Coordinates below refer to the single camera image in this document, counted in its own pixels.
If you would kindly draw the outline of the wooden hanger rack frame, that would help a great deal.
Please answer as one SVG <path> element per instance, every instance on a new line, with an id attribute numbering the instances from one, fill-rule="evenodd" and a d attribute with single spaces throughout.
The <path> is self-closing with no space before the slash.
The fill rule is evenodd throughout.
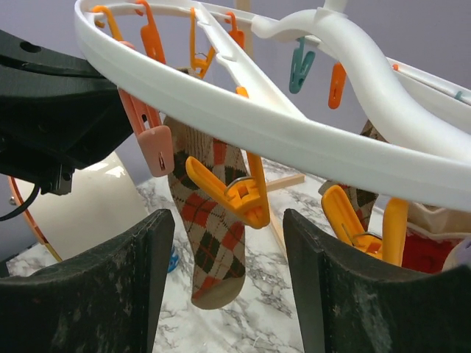
<path id="1" fill-rule="evenodd" d="M 240 11 L 244 12 L 251 12 L 251 1 L 250 0 L 235 0 L 234 1 L 235 8 Z M 253 51 L 253 36 L 250 31 L 249 25 L 243 25 L 242 30 L 245 34 L 245 52 L 249 55 L 252 60 L 254 59 L 254 51 Z M 281 168 L 282 165 L 277 164 L 270 160 L 264 160 L 264 165 L 269 167 L 269 171 L 272 173 L 275 172 L 275 168 Z M 282 190 L 285 188 L 289 188 L 291 186 L 299 185 L 305 182 L 305 175 L 304 174 L 293 174 L 291 176 L 285 176 L 278 179 L 269 180 L 267 183 L 267 192 L 270 193 L 276 190 Z M 274 210 L 272 209 L 271 204 L 269 204 L 269 216 L 270 216 L 270 223 L 269 227 L 272 231 L 272 235 L 274 239 L 277 241 L 277 244 L 283 254 L 283 256 L 288 259 L 286 253 L 286 244 L 283 235 L 283 227 L 280 223 L 279 218 L 275 214 Z"/>

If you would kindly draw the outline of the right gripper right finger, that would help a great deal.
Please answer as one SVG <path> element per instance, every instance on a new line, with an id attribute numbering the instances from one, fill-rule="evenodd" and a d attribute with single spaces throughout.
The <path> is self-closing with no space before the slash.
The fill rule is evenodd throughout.
<path id="1" fill-rule="evenodd" d="M 370 257 L 296 210 L 283 231 L 306 352 L 468 352 L 470 266 L 424 274 Z"/>

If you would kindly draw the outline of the white round clip hanger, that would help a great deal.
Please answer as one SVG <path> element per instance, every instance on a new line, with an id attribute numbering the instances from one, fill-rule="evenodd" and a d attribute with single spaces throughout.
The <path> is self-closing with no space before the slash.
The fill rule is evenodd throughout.
<path id="1" fill-rule="evenodd" d="M 308 119 L 220 24 L 226 7 L 152 1 L 155 14 L 195 15 L 242 98 L 127 48 L 96 28 L 94 1 L 77 1 L 77 42 L 88 62 L 148 105 L 234 146 L 364 190 L 470 209 L 470 91 L 385 57 L 344 14 L 344 1 L 281 20 L 236 11 L 263 39 L 305 39 L 338 60 L 384 142 Z"/>

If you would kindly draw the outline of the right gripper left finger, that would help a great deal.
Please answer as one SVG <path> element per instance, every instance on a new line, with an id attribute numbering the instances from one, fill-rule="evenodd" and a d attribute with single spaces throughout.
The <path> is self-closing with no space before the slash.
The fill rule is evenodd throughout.
<path id="1" fill-rule="evenodd" d="M 3 352 L 150 352 L 174 236 L 156 210 L 114 238 L 28 277 L 1 280 Z"/>

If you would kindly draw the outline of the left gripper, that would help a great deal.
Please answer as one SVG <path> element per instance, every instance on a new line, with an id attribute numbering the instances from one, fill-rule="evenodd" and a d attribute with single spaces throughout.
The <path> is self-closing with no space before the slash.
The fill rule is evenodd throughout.
<path id="1" fill-rule="evenodd" d="M 86 60 L 1 32 L 1 173 L 65 195 L 132 133 L 115 84 Z"/>

